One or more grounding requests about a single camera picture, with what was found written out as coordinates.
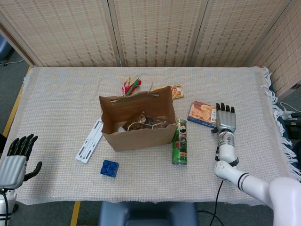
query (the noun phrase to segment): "woven screen panel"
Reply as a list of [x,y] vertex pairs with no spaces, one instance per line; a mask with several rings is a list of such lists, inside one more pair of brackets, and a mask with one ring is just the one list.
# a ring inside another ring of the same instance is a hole
[[243,66],[287,0],[212,0],[192,66]]
[[186,66],[205,0],[114,0],[126,66]]
[[39,66],[116,66],[100,0],[2,0],[0,12]]
[[268,67],[278,96],[301,80],[301,2],[292,4],[250,63]]

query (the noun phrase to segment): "brown paper bag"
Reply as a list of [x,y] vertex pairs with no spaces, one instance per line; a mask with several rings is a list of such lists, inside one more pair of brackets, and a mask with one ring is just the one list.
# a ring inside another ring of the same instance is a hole
[[[131,97],[99,97],[102,108],[103,135],[115,151],[165,145],[172,142],[176,119],[170,86]],[[161,129],[117,132],[119,126],[144,111],[146,115],[165,118],[170,125]]]

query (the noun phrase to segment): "blue building block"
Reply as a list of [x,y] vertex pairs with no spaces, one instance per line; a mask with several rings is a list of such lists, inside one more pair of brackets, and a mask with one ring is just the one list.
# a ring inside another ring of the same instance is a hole
[[117,162],[104,160],[103,167],[100,169],[100,173],[109,177],[116,177],[119,164]]

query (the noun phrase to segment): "woven tablecloth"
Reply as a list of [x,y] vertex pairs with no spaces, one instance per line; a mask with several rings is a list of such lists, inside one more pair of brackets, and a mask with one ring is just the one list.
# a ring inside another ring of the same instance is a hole
[[[237,114],[235,146],[238,168],[266,181],[290,176],[265,95],[264,70],[252,68],[97,68],[35,67],[25,78],[4,154],[16,138],[39,136],[27,172],[43,162],[38,176],[17,190],[24,204],[53,201],[215,201],[221,179],[214,175],[218,135],[187,122],[188,164],[173,165],[172,145],[114,152],[104,137],[88,164],[75,159],[95,121],[101,116],[98,96],[121,96],[123,81],[140,75],[140,91],[181,83],[184,98],[174,100],[177,118],[186,119],[193,100],[224,102]],[[100,174],[104,159],[119,163],[116,178]],[[260,204],[231,183],[219,201]]]

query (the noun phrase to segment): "green can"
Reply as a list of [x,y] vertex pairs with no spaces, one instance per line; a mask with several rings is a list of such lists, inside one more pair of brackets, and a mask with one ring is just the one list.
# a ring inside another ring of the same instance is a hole
[[187,164],[187,138],[186,138],[186,120],[177,120],[177,129],[173,138],[173,164]]

